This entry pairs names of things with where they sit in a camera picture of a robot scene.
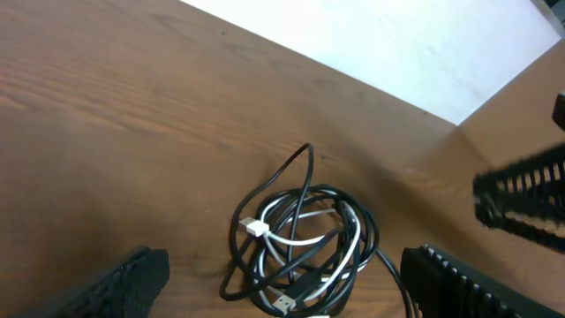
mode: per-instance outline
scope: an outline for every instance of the wire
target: wire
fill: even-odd
[[[236,234],[244,207],[252,198],[275,182],[290,163],[305,150],[308,150],[308,168],[302,187],[271,194],[265,198],[259,205],[255,218],[268,224],[268,231],[261,230],[262,235],[258,238],[253,235],[248,236],[239,246]],[[335,316],[345,307],[358,272],[366,268],[368,262],[377,255],[398,285],[403,296],[406,317],[412,318],[414,313],[416,318],[419,318],[418,306],[403,286],[398,269],[378,248],[379,229],[373,215],[353,197],[331,185],[311,185],[313,161],[313,146],[306,143],[279,168],[273,177],[250,191],[237,205],[230,225],[232,262],[228,275],[220,286],[220,296],[228,301],[249,298],[260,310],[277,317],[302,318],[318,314]],[[328,203],[331,204],[331,208],[313,212],[303,211],[304,208],[313,205]],[[317,216],[332,216],[339,219],[342,224],[341,230],[332,230],[317,238],[297,240],[298,221]],[[289,235],[284,238],[279,233],[288,226]],[[319,254],[330,241],[336,242],[335,252],[319,267],[309,265],[307,261]],[[255,247],[252,256],[249,261],[245,261],[243,255],[253,242]],[[286,251],[279,245],[286,246]],[[294,246],[304,246],[306,250],[295,255]],[[272,257],[280,267],[274,273],[267,275],[265,268],[269,257]],[[242,291],[228,293],[226,288],[236,269],[243,272],[245,285]],[[287,278],[287,283],[281,281],[284,276]],[[271,304],[267,294],[279,299],[291,299],[292,304],[286,301],[284,302],[288,304],[286,307],[281,307],[276,302]]]

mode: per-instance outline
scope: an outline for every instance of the brown wall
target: brown wall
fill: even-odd
[[[565,40],[557,43],[460,128],[492,165],[515,161],[565,141],[551,115],[565,89]]]

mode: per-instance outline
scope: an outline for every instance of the table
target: table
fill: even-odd
[[[263,316],[218,296],[229,222],[306,141],[396,263],[434,243],[565,311],[560,255],[474,219],[478,152],[393,96],[175,0],[4,0],[0,48],[1,315],[147,244],[171,264],[153,317]],[[377,261],[343,316],[403,316]]]

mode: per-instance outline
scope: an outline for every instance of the white wall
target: white wall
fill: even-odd
[[[530,0],[182,0],[456,125],[560,39]]]

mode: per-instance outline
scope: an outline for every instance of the cable bundle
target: cable bundle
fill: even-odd
[[[308,169],[303,186],[268,196],[258,207],[255,218],[240,220],[245,205],[257,194],[270,186],[289,164],[308,149]],[[315,315],[335,316],[344,308],[357,273],[367,266],[375,254],[394,276],[402,294],[407,311],[412,317],[411,305],[418,316],[416,305],[411,303],[408,292],[402,285],[400,274],[393,262],[378,249],[379,229],[373,215],[347,193],[330,185],[310,186],[313,175],[313,146],[304,144],[274,174],[274,176],[252,190],[239,203],[231,220],[230,252],[232,263],[228,275],[222,281],[220,295],[228,301],[249,297],[252,303],[266,314],[276,317],[312,317]],[[302,209],[316,202],[332,201],[332,208],[313,212]],[[296,240],[298,220],[334,214],[341,219],[341,230],[332,230],[324,236],[306,240]],[[237,245],[237,228],[243,225],[250,235],[241,247]],[[290,226],[290,235],[278,235]],[[328,243],[336,239],[335,252],[322,265],[314,267],[306,262],[319,253]],[[256,247],[249,262],[243,255],[255,242]],[[309,246],[298,256],[293,255],[294,246]],[[280,268],[266,275],[267,258],[272,257]],[[227,293],[226,287],[235,269],[244,273],[245,289]],[[276,300],[271,303],[267,294],[272,293]]]

